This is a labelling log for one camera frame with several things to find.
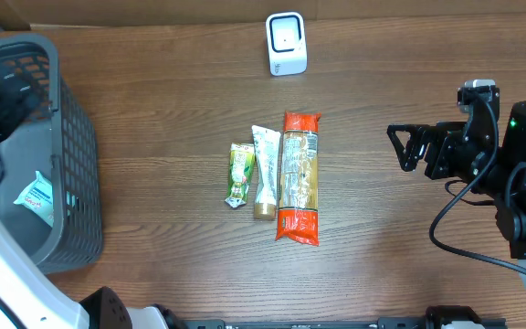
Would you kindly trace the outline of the green snack packet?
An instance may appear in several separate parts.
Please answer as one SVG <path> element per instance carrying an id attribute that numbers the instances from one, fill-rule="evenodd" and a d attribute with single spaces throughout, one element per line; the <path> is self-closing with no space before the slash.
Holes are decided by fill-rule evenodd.
<path id="1" fill-rule="evenodd" d="M 255 165 L 252 143 L 232 143 L 230 148 L 228 189 L 225 202 L 232 208 L 247 203 L 248 190 Z"/>

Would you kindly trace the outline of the orange spaghetti packet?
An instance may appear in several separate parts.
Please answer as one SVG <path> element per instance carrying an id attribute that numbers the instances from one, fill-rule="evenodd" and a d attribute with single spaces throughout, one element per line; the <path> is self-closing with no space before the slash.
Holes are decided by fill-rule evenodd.
<path id="1" fill-rule="evenodd" d="M 276 238 L 319 244 L 319 113 L 286 112 Z"/>

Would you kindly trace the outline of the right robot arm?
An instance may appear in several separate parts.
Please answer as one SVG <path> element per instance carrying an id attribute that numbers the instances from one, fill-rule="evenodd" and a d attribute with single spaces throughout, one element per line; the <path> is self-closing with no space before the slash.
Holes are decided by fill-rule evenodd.
<path id="1" fill-rule="evenodd" d="M 457 90 L 464 122 L 391 124 L 387 135 L 400 167 L 406 172 L 426 161 L 425 175 L 463 189 L 440 210 L 429 229 L 438 248 L 520 274 L 526 291 L 526 101 L 512 106 L 507 128 L 501 132 L 500 89 L 494 80 L 468 80 Z M 465 194 L 485 196 L 482 206 L 496 209 L 496 226 L 510 247 L 510 260 L 499 260 L 449 246 L 436 237 L 442 217 Z"/>

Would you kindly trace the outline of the light blue wipes packet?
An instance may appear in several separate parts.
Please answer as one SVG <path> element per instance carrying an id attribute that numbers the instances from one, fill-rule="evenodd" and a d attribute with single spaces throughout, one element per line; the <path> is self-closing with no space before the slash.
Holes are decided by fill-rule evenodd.
<path id="1" fill-rule="evenodd" d="M 14 201 L 40 217 L 51 228 L 54 225 L 53 186 L 39 171 L 36 178 L 28 184 Z"/>

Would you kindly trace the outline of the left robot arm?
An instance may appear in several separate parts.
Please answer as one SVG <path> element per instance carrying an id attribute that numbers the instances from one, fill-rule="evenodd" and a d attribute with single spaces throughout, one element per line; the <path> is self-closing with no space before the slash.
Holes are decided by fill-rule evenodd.
<path id="1" fill-rule="evenodd" d="M 0 80 L 0 143 L 39 105 L 30 82 L 14 73 Z M 158 306 L 127 308 L 102 287 L 80 302 L 61 292 L 34 264 L 0 220 L 0 328 L 159 328 Z"/>

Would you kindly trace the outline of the white cream tube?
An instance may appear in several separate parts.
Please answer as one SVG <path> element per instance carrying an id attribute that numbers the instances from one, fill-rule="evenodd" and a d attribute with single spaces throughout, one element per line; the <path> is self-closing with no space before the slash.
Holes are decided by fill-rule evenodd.
<path id="1" fill-rule="evenodd" d="M 273 219 L 278 203 L 279 143 L 281 133 L 253 125 L 252 134 L 258 167 L 258 190 L 254 217 Z"/>

